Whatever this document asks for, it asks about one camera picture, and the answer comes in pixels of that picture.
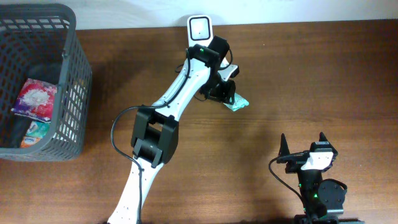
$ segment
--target white wall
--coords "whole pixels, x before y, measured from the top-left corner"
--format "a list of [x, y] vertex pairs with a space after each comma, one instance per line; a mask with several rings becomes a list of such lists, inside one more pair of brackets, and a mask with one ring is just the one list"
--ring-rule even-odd
[[398, 0], [0, 0], [32, 2], [66, 4], [77, 29], [185, 26], [192, 14], [214, 25], [398, 18]]

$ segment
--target gray plastic basket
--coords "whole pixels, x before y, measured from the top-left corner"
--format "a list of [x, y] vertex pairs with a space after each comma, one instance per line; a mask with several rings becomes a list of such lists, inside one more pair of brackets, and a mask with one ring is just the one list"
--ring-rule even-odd
[[[75, 26], [61, 4], [0, 6], [0, 158], [65, 161], [82, 151], [92, 75]], [[56, 85], [57, 94], [48, 133], [20, 148], [32, 120], [11, 108], [27, 78]]]

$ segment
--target colorful snack bag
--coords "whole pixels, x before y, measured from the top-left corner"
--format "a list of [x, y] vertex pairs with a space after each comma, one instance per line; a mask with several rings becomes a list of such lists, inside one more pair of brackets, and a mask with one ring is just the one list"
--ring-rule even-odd
[[44, 138], [47, 131], [49, 131], [49, 124], [32, 121], [29, 129], [26, 131], [26, 136], [36, 137], [36, 138]]
[[49, 123], [56, 92], [55, 85], [28, 78], [11, 111], [17, 115]]
[[40, 138], [25, 136], [22, 139], [21, 148], [31, 147], [34, 144], [38, 143], [39, 141], [40, 141]]

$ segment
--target table surface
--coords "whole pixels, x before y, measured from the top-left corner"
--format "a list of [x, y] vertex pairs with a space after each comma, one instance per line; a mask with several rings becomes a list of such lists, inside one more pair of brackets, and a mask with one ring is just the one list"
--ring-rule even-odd
[[[144, 223], [275, 223], [302, 213], [300, 200], [271, 176], [285, 133], [291, 152], [323, 131], [339, 152], [324, 178], [348, 185], [342, 218], [398, 220], [398, 21], [216, 26], [228, 40], [237, 93], [232, 112], [192, 100], [178, 148], [156, 177]], [[84, 151], [68, 162], [0, 161], [0, 223], [101, 223], [112, 214], [131, 162], [113, 150], [115, 116], [151, 104], [184, 60], [184, 27], [78, 31], [93, 68]], [[116, 142], [131, 153], [135, 113]], [[296, 175], [275, 172], [292, 186]]]

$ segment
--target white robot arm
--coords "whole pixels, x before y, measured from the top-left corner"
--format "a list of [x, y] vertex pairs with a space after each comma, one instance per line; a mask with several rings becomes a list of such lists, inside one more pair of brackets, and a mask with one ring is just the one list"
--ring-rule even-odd
[[[239, 73], [239, 67], [230, 65], [225, 59], [230, 50], [228, 43], [220, 37], [213, 37], [208, 16], [189, 17], [187, 27], [190, 47], [178, 77], [151, 107], [136, 107], [139, 109], [131, 139], [134, 158], [130, 157], [134, 161], [119, 203], [108, 219], [110, 224], [140, 222], [141, 207], [152, 182], [177, 148], [178, 121], [198, 90], [210, 100], [234, 103], [235, 84], [229, 78]], [[162, 130], [153, 128], [151, 124], [154, 123], [159, 123]], [[142, 169], [141, 177], [137, 164]]]

